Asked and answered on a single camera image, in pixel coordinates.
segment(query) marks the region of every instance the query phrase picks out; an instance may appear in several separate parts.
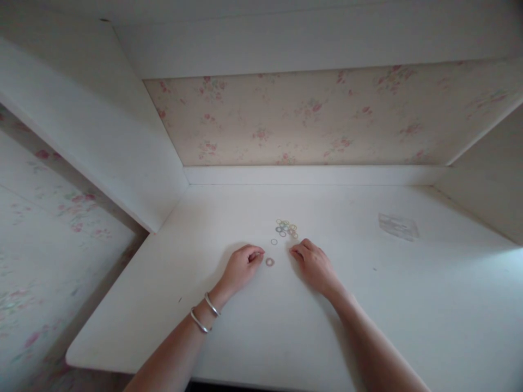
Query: wrist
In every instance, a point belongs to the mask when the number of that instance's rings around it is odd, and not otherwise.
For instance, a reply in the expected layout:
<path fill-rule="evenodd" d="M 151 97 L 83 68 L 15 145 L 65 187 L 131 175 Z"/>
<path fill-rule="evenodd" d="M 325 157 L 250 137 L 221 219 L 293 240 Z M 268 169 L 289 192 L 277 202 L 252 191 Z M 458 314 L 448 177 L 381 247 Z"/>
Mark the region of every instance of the wrist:
<path fill-rule="evenodd" d="M 334 302 L 340 298 L 350 297 L 350 293 L 345 289 L 341 282 L 329 286 L 323 296 L 330 302 Z"/>
<path fill-rule="evenodd" d="M 212 290 L 209 291 L 209 299 L 219 311 L 222 310 L 222 308 L 227 302 L 229 302 L 233 295 L 234 292 L 221 281 L 219 281 L 216 286 L 214 286 Z"/>

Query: forearm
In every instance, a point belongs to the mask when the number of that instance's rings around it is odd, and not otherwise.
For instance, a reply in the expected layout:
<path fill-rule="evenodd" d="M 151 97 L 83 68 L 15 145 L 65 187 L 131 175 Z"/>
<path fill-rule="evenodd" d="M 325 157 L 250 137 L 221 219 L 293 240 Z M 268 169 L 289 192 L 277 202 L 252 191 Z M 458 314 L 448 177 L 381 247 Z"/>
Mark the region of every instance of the forearm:
<path fill-rule="evenodd" d="M 209 298 L 216 309 L 221 311 L 230 293 L 218 284 L 209 292 Z M 204 299 L 194 309 L 194 315 L 207 329 L 216 320 Z M 125 392 L 184 391 L 205 336 L 188 314 L 140 368 Z"/>
<path fill-rule="evenodd" d="M 326 297 L 345 327 L 363 382 L 369 391 L 429 391 L 353 295 L 339 287 Z"/>

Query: white table surface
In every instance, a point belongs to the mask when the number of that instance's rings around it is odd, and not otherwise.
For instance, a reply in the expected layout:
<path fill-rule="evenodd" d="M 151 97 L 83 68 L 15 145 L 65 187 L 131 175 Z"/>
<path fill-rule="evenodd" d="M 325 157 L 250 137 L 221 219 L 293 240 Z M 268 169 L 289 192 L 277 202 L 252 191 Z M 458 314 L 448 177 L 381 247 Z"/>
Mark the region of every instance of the white table surface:
<path fill-rule="evenodd" d="M 413 219 L 408 242 L 378 213 Z M 194 377 L 268 389 L 359 386 L 342 326 L 302 283 L 276 219 L 296 224 L 433 391 L 522 390 L 523 250 L 431 187 L 191 186 L 67 352 L 73 366 L 136 372 L 253 243 L 262 264 L 223 309 Z M 273 246 L 271 239 L 278 244 Z"/>

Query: silver bangle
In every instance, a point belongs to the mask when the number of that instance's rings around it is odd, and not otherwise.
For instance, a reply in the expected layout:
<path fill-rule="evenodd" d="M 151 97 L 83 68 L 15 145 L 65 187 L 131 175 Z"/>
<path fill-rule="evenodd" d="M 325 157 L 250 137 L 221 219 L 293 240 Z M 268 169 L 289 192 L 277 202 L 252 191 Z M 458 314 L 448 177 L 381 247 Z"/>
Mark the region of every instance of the silver bangle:
<path fill-rule="evenodd" d="M 200 323 L 200 320 L 198 320 L 196 318 L 196 316 L 194 315 L 194 310 L 195 309 L 196 309 L 196 307 L 192 307 L 191 308 L 191 317 L 194 320 L 194 322 L 198 325 L 198 327 L 200 327 L 200 329 L 202 330 L 203 333 L 211 332 L 212 331 L 212 327 L 210 329 L 207 329 L 202 323 Z"/>
<path fill-rule="evenodd" d="M 206 292 L 205 293 L 205 300 L 207 301 L 207 303 L 209 304 L 209 306 L 211 307 L 212 311 L 214 312 L 214 314 L 216 315 L 216 317 L 220 317 L 221 316 L 221 313 L 218 311 L 218 309 L 216 309 L 214 307 L 214 305 L 211 303 L 211 300 L 209 299 L 209 293 Z"/>

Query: finger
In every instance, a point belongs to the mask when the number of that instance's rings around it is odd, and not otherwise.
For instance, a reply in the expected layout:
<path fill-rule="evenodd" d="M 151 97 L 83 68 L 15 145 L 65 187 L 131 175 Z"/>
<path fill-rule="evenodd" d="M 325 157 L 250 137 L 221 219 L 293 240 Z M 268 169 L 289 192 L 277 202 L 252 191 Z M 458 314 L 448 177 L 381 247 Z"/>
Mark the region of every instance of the finger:
<path fill-rule="evenodd" d="M 258 253 L 258 255 L 252 259 L 252 261 L 249 263 L 249 265 L 251 265 L 252 267 L 251 268 L 258 268 L 259 265 L 262 263 L 263 261 L 263 253 Z"/>
<path fill-rule="evenodd" d="M 302 257 L 303 259 L 305 260 L 305 257 L 308 256 L 311 251 L 309 249 L 307 249 L 304 245 L 302 244 L 297 244 L 297 245 L 294 245 L 292 247 L 292 250 L 294 252 L 298 252 Z"/>
<path fill-rule="evenodd" d="M 298 253 L 297 250 L 293 250 L 291 249 L 290 250 L 290 254 L 294 257 L 294 259 L 299 263 L 299 264 L 302 264 L 305 262 L 305 260 L 303 259 L 303 256 Z"/>
<path fill-rule="evenodd" d="M 248 258 L 249 258 L 249 262 L 253 261 L 256 256 L 258 256 L 260 254 L 260 252 L 254 252 L 253 254 L 251 254 Z"/>
<path fill-rule="evenodd" d="M 308 250 L 318 250 L 318 247 L 312 243 L 308 238 L 304 239 L 301 244 L 305 246 Z"/>
<path fill-rule="evenodd" d="M 245 255 L 245 256 L 250 256 L 252 255 L 254 252 L 258 252 L 258 253 L 265 253 L 265 251 L 260 248 L 260 247 L 257 247 L 257 246 L 254 246 L 254 245 L 246 245 L 244 246 L 243 248 L 240 248 L 238 249 L 239 252 L 242 254 L 242 255 Z"/>

